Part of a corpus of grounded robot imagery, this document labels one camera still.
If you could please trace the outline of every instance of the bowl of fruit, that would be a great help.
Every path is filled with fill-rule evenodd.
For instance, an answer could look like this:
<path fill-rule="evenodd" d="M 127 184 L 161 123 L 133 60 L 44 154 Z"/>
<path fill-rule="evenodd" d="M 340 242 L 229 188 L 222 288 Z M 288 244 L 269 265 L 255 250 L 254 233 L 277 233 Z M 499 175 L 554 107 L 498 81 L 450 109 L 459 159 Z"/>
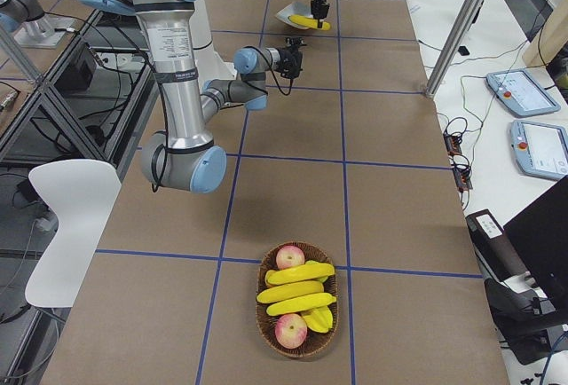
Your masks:
<path fill-rule="evenodd" d="M 313 356 L 337 329 L 335 268 L 318 247 L 292 241 L 260 263 L 256 324 L 269 346 L 290 358 Z"/>

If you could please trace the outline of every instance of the brown basket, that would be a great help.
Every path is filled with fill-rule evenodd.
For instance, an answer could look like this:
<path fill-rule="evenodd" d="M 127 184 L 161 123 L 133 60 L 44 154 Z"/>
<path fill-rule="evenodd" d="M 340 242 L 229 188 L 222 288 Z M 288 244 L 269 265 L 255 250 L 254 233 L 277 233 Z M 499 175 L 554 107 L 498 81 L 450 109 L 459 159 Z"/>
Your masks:
<path fill-rule="evenodd" d="M 263 290 L 266 289 L 266 284 L 264 283 L 264 275 L 268 270 L 277 270 L 278 267 L 276 266 L 276 254 L 280 250 L 280 248 L 291 245 L 297 246 L 301 248 L 305 255 L 305 260 L 314 260 L 320 263 L 331 263 L 329 257 L 318 247 L 310 245 L 308 243 L 303 243 L 301 241 L 291 241 L 289 243 L 283 243 L 271 251 L 269 251 L 263 258 L 262 262 L 260 263 L 260 269 L 258 270 L 258 284 L 257 284 L 257 291 L 256 294 L 260 294 Z M 329 292 L 333 296 L 337 296 L 337 281 L 335 280 L 335 275 L 330 276 L 327 278 L 325 283 L 323 284 L 324 292 Z M 294 348 L 289 350 L 287 348 L 282 347 L 278 341 L 276 341 L 276 335 L 274 333 L 274 327 L 276 326 L 276 322 L 278 321 L 277 317 L 272 317 L 266 314 L 266 307 L 269 304 L 267 303 L 256 303 L 256 324 L 258 325 L 258 329 L 260 330 L 260 334 L 264 337 L 268 345 L 278 351 L 280 354 L 291 357 L 291 358 L 302 358 L 302 357 L 309 357 L 313 356 L 320 351 L 322 351 L 329 342 L 333 339 L 335 335 L 335 330 L 337 329 L 337 320 L 338 320 L 338 313 L 337 313 L 337 302 L 332 303 L 329 305 L 329 309 L 334 316 L 334 324 L 329 332 L 326 334 L 318 334 L 313 332 L 312 330 L 308 329 L 308 336 L 304 343 L 300 345 L 298 348 Z"/>

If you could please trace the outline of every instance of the tablet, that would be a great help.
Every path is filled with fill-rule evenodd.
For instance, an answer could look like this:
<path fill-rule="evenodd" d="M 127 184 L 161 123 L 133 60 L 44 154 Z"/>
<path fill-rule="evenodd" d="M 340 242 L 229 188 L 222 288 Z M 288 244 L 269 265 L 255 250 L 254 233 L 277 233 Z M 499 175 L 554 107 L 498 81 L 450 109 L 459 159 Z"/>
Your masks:
<path fill-rule="evenodd" d="M 510 133 L 517 163 L 526 175 L 554 180 L 568 175 L 568 134 L 563 127 L 517 120 Z"/>
<path fill-rule="evenodd" d="M 490 73 L 486 80 L 497 98 L 516 116 L 535 116 L 560 110 L 560 105 L 527 70 Z"/>

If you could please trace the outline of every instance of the red apple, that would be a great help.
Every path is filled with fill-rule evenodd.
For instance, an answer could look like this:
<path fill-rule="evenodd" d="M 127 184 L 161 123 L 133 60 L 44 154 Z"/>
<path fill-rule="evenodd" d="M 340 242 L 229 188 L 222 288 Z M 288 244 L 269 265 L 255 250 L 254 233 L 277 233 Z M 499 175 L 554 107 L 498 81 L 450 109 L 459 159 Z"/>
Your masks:
<path fill-rule="evenodd" d="M 284 314 L 276 322 L 274 329 L 276 341 L 284 348 L 298 348 L 308 336 L 308 326 L 305 320 L 296 313 Z"/>
<path fill-rule="evenodd" d="M 304 252 L 298 246 L 287 245 L 280 248 L 276 254 L 276 265 L 280 270 L 304 265 Z"/>

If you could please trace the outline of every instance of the gray floor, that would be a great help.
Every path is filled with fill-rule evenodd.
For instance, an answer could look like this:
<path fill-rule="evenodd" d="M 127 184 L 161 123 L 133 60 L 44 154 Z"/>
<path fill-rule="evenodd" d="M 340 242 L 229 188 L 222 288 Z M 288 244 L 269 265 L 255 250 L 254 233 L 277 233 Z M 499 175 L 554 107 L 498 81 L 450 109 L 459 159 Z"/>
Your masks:
<path fill-rule="evenodd" d="M 544 0 L 506 2 L 526 34 L 531 34 L 543 22 L 539 10 Z M 24 177 L 3 173 L 25 176 L 27 172 L 24 169 L 0 170 L 0 251 L 15 251 L 12 256 L 0 255 L 0 381 L 14 357 L 24 350 L 22 342 L 28 334 L 35 332 L 35 339 L 29 345 L 23 370 L 41 362 L 49 354 L 57 336 L 53 322 L 44 322 L 42 327 L 30 327 L 36 317 L 34 309 L 25 310 L 21 317 L 2 323 L 2 318 L 9 318 L 26 305 L 23 292 L 35 264 L 35 253 L 41 252 L 53 235 L 53 232 L 42 231 L 37 227 L 36 219 L 45 216 L 46 207 L 41 202 L 30 203 L 25 200 L 18 190 L 16 185 Z M 24 252 L 27 257 L 22 261 L 21 255 Z M 40 376 L 41 369 L 24 381 L 7 383 L 33 384 L 38 382 Z"/>

